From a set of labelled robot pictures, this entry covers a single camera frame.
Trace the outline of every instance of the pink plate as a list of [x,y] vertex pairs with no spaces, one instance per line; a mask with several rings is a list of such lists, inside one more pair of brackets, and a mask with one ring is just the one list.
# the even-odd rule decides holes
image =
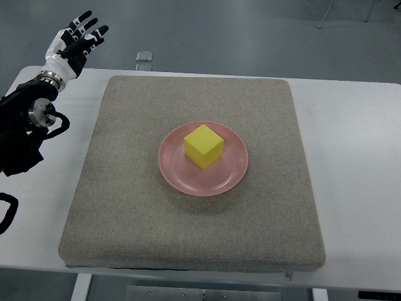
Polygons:
[[[202,170],[184,152],[184,137],[202,124],[224,139],[223,155]],[[191,122],[173,130],[159,149],[159,167],[171,186],[192,196],[215,196],[233,188],[245,175],[248,151],[231,129],[208,121]]]

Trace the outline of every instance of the yellow cube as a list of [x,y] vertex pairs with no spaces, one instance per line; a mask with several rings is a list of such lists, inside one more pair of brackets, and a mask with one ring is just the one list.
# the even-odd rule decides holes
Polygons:
[[223,155],[223,143],[222,137],[202,124],[184,138],[184,150],[204,170]]

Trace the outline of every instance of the chair leg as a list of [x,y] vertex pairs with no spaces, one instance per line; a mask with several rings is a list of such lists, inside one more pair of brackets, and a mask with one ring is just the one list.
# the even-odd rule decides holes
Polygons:
[[368,16],[367,16],[367,18],[366,18],[365,22],[367,22],[367,21],[369,20],[369,18],[370,18],[370,14],[372,13],[372,11],[373,11],[373,8],[375,7],[375,4],[376,4],[376,0],[373,0],[373,2],[372,2],[372,6],[370,6],[369,13],[368,13]]
[[325,22],[326,16],[327,16],[328,11],[330,10],[331,6],[333,5],[333,2],[334,2],[334,0],[331,0],[331,3],[330,3],[330,5],[329,5],[329,7],[327,9],[327,12],[326,12],[325,16],[323,17],[323,20],[321,20],[321,23],[319,25],[319,29],[321,28],[321,25],[323,24],[323,22]]

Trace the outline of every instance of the table leg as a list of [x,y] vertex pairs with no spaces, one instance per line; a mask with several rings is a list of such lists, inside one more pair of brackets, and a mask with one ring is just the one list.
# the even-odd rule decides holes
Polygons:
[[372,13],[372,11],[373,11],[373,8],[375,7],[375,4],[376,4],[376,0],[373,0],[373,2],[372,2],[372,6],[370,6],[369,13],[368,13],[368,16],[367,16],[367,18],[366,18],[365,22],[367,22],[367,21],[369,20],[369,18],[370,18],[370,14]]
[[76,278],[74,292],[71,301],[85,301],[88,295],[92,274],[79,273]]
[[323,22],[325,22],[326,16],[327,16],[327,14],[328,14],[328,12],[329,12],[331,6],[333,5],[333,2],[334,2],[334,0],[331,0],[331,3],[330,3],[330,5],[329,5],[329,7],[328,7],[328,9],[327,9],[327,12],[326,12],[325,16],[323,17],[323,20],[321,20],[321,23],[320,23],[320,25],[319,25],[319,29],[321,28],[321,25],[323,24]]
[[312,288],[313,301],[328,301],[327,290],[323,288]]

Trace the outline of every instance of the metal plate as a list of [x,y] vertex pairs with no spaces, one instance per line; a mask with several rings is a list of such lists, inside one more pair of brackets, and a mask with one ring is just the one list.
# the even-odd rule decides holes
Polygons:
[[198,288],[128,286],[125,301],[203,301]]
[[281,293],[204,290],[204,301],[281,301]]
[[281,301],[281,293],[128,286],[125,301]]
[[141,51],[137,54],[137,61],[152,61],[153,53],[149,51]]

